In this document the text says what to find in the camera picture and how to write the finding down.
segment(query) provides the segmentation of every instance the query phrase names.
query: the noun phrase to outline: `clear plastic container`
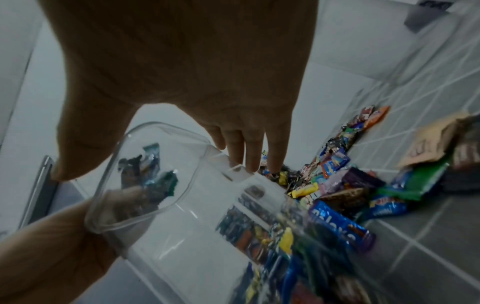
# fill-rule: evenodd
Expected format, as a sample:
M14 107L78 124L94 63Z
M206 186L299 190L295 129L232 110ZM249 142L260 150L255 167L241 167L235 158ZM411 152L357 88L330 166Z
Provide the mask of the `clear plastic container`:
M136 161L140 171L126 169ZM106 237L163 303L234 303L249 265L261 271L268 262L262 237L272 225L283 218L303 234L305 213L296 206L280 186L232 164L207 138L147 123L119 143L85 224ZM250 229L225 225L229 216L244 217L240 222ZM335 248L315 242L328 251L322 260L331 267ZM350 271L342 253L333 259L335 269Z

